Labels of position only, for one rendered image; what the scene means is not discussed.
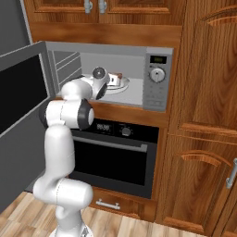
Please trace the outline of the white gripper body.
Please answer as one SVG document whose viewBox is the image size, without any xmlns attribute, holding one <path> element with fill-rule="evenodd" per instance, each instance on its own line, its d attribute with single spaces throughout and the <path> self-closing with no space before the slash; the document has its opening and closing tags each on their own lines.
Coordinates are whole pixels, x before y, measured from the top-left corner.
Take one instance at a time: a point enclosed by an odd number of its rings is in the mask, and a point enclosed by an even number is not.
<svg viewBox="0 0 237 237">
<path fill-rule="evenodd" d="M 109 86 L 120 86 L 120 78 L 118 75 L 109 74 Z"/>
</svg>

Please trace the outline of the grey microwave dial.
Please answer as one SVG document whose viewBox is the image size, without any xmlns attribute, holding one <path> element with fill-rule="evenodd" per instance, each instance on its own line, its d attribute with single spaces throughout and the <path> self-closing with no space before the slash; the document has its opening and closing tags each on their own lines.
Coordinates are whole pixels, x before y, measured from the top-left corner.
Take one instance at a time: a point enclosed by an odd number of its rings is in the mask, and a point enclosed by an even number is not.
<svg viewBox="0 0 237 237">
<path fill-rule="evenodd" d="M 156 83 L 162 82 L 165 79 L 165 71 L 161 68 L 152 69 L 150 78 Z"/>
</svg>

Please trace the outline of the grey microwave oven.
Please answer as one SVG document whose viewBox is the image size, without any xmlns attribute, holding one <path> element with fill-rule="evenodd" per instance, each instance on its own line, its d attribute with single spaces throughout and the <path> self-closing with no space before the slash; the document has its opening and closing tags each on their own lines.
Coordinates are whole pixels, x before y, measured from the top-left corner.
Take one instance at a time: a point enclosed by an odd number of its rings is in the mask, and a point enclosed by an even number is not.
<svg viewBox="0 0 237 237">
<path fill-rule="evenodd" d="M 102 67 L 108 72 L 122 73 L 130 80 L 126 90 L 105 94 L 101 102 L 141 106 L 160 112 L 166 110 L 173 48 L 56 42 L 47 42 L 46 45 L 50 51 L 78 52 L 83 75 L 92 75 L 95 67 Z M 165 79 L 159 83 L 150 78 L 151 70 L 156 68 L 165 71 Z"/>
</svg>

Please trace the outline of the grey microwave door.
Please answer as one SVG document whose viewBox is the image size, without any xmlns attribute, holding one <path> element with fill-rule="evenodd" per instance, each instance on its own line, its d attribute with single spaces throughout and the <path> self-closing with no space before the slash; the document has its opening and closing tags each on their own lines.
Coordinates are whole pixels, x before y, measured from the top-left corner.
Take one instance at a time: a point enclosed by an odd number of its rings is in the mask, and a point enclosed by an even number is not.
<svg viewBox="0 0 237 237">
<path fill-rule="evenodd" d="M 56 96 L 45 42 L 0 56 L 0 138 Z"/>
</svg>

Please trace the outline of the white round plate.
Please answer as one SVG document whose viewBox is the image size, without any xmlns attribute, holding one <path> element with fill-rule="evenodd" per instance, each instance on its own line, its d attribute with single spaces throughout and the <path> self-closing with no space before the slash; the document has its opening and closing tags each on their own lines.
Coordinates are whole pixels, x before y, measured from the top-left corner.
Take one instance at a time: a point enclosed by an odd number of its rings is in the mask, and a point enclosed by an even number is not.
<svg viewBox="0 0 237 237">
<path fill-rule="evenodd" d="M 123 76 L 120 80 L 120 86 L 109 86 L 109 74 L 112 73 L 107 73 L 103 78 L 87 74 L 81 77 L 81 81 L 88 83 L 92 87 L 94 94 L 98 94 L 99 92 L 106 94 L 117 94 L 123 92 L 129 87 L 130 80 Z"/>
</svg>

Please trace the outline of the black built-in oven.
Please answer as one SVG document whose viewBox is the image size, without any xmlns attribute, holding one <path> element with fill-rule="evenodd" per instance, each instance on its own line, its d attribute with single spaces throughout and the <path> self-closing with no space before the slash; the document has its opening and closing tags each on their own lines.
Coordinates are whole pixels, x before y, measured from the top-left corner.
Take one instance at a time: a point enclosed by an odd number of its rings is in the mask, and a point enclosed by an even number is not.
<svg viewBox="0 0 237 237">
<path fill-rule="evenodd" d="M 122 134 L 131 130 L 130 136 Z M 147 145 L 147 152 L 137 152 L 74 141 L 74 180 L 107 190 L 150 198 L 156 163 L 159 128 L 118 121 L 95 119 L 85 130 L 72 130 L 72 137 L 132 146 Z"/>
</svg>

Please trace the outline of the tall wooden cupboard door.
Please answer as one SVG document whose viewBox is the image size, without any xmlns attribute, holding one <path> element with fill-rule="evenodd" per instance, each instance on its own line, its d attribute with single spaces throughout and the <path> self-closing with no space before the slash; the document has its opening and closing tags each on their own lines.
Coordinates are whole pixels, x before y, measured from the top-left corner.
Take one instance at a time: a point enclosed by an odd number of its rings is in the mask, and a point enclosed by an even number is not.
<svg viewBox="0 0 237 237">
<path fill-rule="evenodd" d="M 237 0 L 205 0 L 194 26 L 179 128 L 237 135 Z"/>
<path fill-rule="evenodd" d="M 230 191 L 237 131 L 172 121 L 164 155 L 156 222 L 211 236 Z"/>
</svg>

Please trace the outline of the wooden drawer front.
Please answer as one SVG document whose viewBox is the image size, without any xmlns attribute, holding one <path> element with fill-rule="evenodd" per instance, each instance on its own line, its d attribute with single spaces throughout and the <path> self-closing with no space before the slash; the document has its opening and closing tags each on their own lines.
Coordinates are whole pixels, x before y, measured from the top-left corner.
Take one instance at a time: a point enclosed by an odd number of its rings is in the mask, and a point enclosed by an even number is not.
<svg viewBox="0 0 237 237">
<path fill-rule="evenodd" d="M 102 209 L 115 214 L 120 214 L 130 218 L 137 218 L 149 222 L 154 222 L 156 218 L 156 201 L 137 197 L 125 193 L 118 193 L 102 188 L 93 187 L 94 198 L 90 207 Z M 120 210 L 99 206 L 95 202 L 98 199 L 114 205 L 119 203 Z"/>
</svg>

